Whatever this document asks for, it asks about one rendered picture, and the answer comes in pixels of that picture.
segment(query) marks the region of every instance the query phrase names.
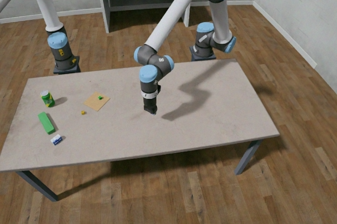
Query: metal table leg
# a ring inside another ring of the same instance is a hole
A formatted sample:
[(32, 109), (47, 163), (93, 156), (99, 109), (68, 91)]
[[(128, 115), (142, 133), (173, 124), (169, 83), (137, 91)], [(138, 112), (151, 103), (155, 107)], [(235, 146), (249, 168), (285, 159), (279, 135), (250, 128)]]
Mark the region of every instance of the metal table leg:
[(244, 168), (248, 164), (249, 160), (251, 160), (252, 156), (255, 154), (255, 152), (256, 152), (257, 148), (260, 146), (261, 142), (262, 142), (262, 140), (256, 140), (256, 141), (252, 141), (249, 144), (248, 149), (246, 150), (245, 154), (243, 155), (239, 164), (237, 165), (237, 167), (234, 170), (235, 175), (240, 175), (243, 172)]
[(31, 186), (36, 190), (41, 192), (45, 197), (47, 197), (52, 202), (58, 201), (58, 197), (53, 193), (44, 183), (42, 183), (37, 177), (34, 176), (29, 170), (17, 171), (20, 177), (26, 180)]

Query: can lid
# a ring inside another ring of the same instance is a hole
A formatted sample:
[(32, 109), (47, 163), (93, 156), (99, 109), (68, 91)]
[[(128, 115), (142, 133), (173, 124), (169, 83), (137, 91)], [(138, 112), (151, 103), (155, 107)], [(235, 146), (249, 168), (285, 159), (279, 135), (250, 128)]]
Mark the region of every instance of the can lid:
[(48, 90), (44, 90), (41, 92), (41, 96), (46, 96), (49, 94), (49, 91)]

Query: can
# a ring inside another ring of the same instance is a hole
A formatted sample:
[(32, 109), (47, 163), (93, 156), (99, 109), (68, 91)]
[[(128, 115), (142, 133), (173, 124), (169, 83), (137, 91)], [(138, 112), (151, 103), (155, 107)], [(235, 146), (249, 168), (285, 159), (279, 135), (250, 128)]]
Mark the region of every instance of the can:
[(46, 104), (46, 107), (52, 107), (55, 105), (52, 94), (48, 90), (44, 90), (41, 92), (41, 98), (44, 101), (44, 104)]

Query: baseboard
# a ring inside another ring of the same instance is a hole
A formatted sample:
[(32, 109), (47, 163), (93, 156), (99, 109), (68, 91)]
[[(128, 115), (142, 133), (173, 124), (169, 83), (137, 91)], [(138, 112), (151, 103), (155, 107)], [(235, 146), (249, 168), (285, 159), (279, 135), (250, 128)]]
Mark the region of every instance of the baseboard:
[(253, 6), (282, 34), (282, 36), (301, 54), (312, 68), (316, 68), (317, 63), (305, 52), (305, 50), (266, 12), (262, 7), (253, 2)]
[[(253, 5), (254, 1), (227, 1), (227, 5)], [(209, 6), (210, 2), (191, 2), (191, 7)]]
[[(101, 13), (101, 12), (102, 12), (102, 9), (98, 7), (98, 8), (89, 8), (89, 9), (80, 9), (80, 10), (61, 11), (61, 12), (57, 12), (57, 15), (58, 16), (84, 15), (84, 14), (94, 14), (94, 13)], [(42, 14), (3, 18), (3, 19), (0, 19), (0, 24), (1, 23), (22, 22), (22, 21), (36, 20), (36, 19), (42, 19), (42, 18), (43, 18)]]

